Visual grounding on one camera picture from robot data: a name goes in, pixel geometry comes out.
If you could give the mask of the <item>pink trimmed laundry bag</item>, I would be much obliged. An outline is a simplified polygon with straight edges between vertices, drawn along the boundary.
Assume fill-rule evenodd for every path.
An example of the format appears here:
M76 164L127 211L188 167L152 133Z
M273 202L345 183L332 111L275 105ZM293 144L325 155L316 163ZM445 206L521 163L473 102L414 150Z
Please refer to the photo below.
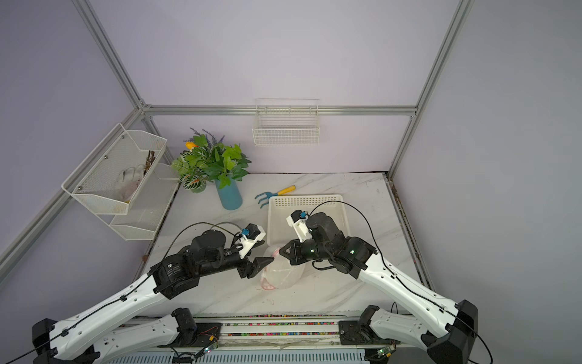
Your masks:
M272 257L274 260L262 270L261 287L264 291L291 288L303 276L304 265L291 265L288 259L280 255L281 247L274 245L265 251L265 257Z

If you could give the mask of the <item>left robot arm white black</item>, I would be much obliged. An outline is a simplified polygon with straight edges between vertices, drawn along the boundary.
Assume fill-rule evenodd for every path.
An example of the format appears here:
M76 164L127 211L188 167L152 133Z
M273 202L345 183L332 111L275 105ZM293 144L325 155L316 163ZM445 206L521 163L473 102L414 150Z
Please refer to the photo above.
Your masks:
M223 232L208 230L178 253L166 256L150 271L102 303L61 321L45 318L33 326L35 363L107 363L148 347L189 346L204 340L189 309L179 308L149 324L125 327L141 312L198 286L202 277L236 270L254 278L273 260L249 259L264 243L265 230L249 224L226 245Z

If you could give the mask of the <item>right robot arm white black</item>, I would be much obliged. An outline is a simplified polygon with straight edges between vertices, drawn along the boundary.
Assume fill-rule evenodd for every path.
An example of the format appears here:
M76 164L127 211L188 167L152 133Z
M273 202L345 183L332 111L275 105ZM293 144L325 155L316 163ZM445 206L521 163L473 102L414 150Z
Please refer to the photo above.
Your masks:
M383 258L380 250L358 237L347 237L323 212L296 210L286 219L297 238L280 249L291 265L328 261L382 291L408 311L400 315L369 306L360 326L384 340L425 350L435 363L467 363L477 338L478 309L468 300L456 302L426 288Z

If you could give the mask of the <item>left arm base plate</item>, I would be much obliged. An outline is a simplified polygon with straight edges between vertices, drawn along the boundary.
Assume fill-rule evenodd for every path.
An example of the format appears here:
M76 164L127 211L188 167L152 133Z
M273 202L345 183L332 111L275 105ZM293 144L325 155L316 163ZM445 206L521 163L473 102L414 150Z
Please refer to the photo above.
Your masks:
M217 343L222 329L218 322L199 322L195 329L186 329L181 332L174 342L175 347L208 347Z

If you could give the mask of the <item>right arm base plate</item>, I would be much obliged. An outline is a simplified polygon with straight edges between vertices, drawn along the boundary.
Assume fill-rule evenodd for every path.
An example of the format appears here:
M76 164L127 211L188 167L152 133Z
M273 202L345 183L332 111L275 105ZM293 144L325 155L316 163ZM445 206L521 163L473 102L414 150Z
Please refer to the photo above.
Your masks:
M398 344L398 341L377 336L367 325L358 321L339 321L339 341L342 345Z

